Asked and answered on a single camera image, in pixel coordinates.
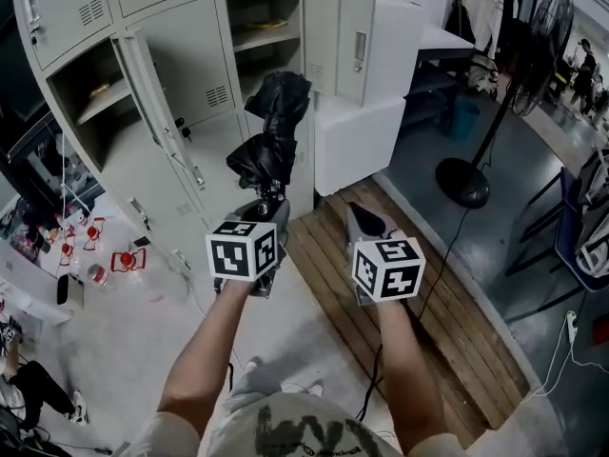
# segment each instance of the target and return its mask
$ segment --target fan head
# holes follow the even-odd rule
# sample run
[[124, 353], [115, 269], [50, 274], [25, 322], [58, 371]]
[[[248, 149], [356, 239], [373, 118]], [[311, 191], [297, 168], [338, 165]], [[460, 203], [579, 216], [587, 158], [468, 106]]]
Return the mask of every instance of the fan head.
[[530, 113], [547, 89], [569, 39], [573, 13], [573, 0], [543, 0], [535, 12], [514, 73], [518, 89], [512, 110], [517, 115]]

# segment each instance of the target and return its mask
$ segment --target open locker door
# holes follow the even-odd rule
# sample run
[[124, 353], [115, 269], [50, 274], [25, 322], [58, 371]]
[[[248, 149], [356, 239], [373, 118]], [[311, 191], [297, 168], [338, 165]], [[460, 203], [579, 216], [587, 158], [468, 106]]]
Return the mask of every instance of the open locker door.
[[146, 38], [140, 30], [135, 30], [127, 34], [126, 39], [132, 49], [135, 65], [139, 69], [144, 87], [147, 90], [147, 96], [152, 105], [152, 110], [148, 113], [155, 115], [155, 122], [161, 130], [157, 133], [164, 142], [167, 153], [173, 157], [178, 163], [192, 176], [196, 185], [202, 188], [205, 184], [203, 175], [199, 169], [192, 164], [188, 156], [188, 151], [184, 143], [184, 138], [181, 132], [175, 125], [175, 120], [171, 115], [171, 110], [163, 93], [163, 87], [159, 81], [159, 77], [154, 68], [154, 62], [150, 55]]
[[303, 70], [312, 88], [363, 104], [375, 0], [301, 0]]

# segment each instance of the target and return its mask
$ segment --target black shelf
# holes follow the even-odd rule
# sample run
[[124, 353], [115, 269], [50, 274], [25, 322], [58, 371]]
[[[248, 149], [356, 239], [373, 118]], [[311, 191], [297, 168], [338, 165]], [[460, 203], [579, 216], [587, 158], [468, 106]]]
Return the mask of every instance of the black shelf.
[[415, 70], [408, 96], [425, 93], [434, 89], [449, 88], [456, 84], [455, 79], [449, 74], [438, 70], [438, 68], [429, 63], [423, 63], [420, 68]]
[[432, 93], [420, 93], [406, 98], [406, 108], [403, 112], [400, 127], [410, 126], [428, 118], [436, 117], [448, 110]]

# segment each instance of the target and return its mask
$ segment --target white t-shirt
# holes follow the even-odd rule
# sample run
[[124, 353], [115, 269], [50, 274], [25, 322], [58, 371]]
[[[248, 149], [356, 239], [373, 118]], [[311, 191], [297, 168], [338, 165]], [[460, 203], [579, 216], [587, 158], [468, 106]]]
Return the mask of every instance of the white t-shirt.
[[[196, 457], [200, 439], [186, 420], [157, 413], [122, 457]], [[399, 457], [340, 408], [309, 394], [276, 393], [230, 416], [211, 436], [210, 457]], [[457, 437], [436, 435], [409, 457], [466, 457]]]
[[21, 420], [26, 419], [26, 401], [23, 394], [15, 386], [10, 385], [2, 375], [7, 367], [7, 358], [0, 356], [0, 407], [7, 407], [10, 412]]

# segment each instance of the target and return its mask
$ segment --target fan base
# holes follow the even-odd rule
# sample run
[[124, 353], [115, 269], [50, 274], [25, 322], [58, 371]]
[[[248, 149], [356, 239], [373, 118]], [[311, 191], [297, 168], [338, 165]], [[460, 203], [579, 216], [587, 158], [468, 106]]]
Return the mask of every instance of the fan base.
[[488, 201], [490, 187], [471, 163], [451, 157], [436, 168], [436, 181], [448, 198], [468, 209], [480, 209]]

